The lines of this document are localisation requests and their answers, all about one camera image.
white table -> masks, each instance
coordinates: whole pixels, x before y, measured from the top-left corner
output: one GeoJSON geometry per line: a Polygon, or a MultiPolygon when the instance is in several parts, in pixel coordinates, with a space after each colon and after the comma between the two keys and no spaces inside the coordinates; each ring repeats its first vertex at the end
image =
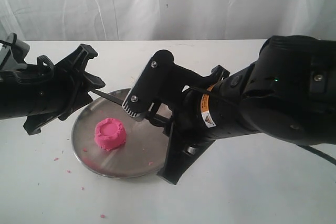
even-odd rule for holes
{"type": "MultiPolygon", "coordinates": [[[[263,42],[86,41],[99,53],[87,71],[106,82],[103,91],[131,87],[148,59],[168,49],[177,64],[199,74],[217,64],[234,73],[257,59],[263,42]]],[[[81,42],[28,43],[28,62],[45,54],[56,63],[81,42]]],[[[216,141],[177,186],[154,174],[111,179],[87,170],[72,152],[69,139],[79,112],[34,136],[22,128],[25,118],[0,121],[0,223],[336,221],[336,167],[295,145],[264,134],[216,141]]],[[[318,148],[336,156],[335,146],[318,148]]]]}

warning label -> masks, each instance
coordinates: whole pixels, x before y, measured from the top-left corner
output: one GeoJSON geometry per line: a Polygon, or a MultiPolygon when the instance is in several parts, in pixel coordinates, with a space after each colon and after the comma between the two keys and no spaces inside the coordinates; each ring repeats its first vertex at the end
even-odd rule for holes
{"type": "MultiPolygon", "coordinates": [[[[214,87],[214,85],[212,85],[209,88],[207,88],[207,90],[211,91],[211,89],[213,87],[214,87]]],[[[203,121],[204,121],[205,125],[208,128],[212,128],[212,127],[216,126],[214,120],[212,120],[212,117],[210,115],[210,111],[209,111],[209,95],[207,95],[207,94],[204,94],[202,96],[202,99],[201,99],[201,114],[202,114],[203,121]]]]}

round metal tray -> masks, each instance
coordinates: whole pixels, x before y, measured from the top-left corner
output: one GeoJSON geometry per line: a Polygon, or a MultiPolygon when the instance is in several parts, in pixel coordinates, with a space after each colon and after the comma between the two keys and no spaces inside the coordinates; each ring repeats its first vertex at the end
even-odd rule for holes
{"type": "MultiPolygon", "coordinates": [[[[110,94],[124,100],[129,90],[122,89],[110,94]]],[[[169,118],[171,111],[162,105],[159,114],[169,118]]],[[[77,159],[99,175],[138,177],[163,167],[169,139],[162,131],[162,128],[151,125],[147,120],[135,121],[121,106],[98,98],[78,116],[72,129],[72,146],[77,159]],[[105,118],[119,119],[127,133],[125,145],[109,152],[94,142],[96,124],[105,118]]]]}

white backdrop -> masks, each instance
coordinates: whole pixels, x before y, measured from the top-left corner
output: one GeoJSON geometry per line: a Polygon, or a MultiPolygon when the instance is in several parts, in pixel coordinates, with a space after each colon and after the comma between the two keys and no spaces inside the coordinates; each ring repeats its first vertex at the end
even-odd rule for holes
{"type": "Polygon", "coordinates": [[[336,39],[336,0],[0,0],[22,40],[336,39]]]}

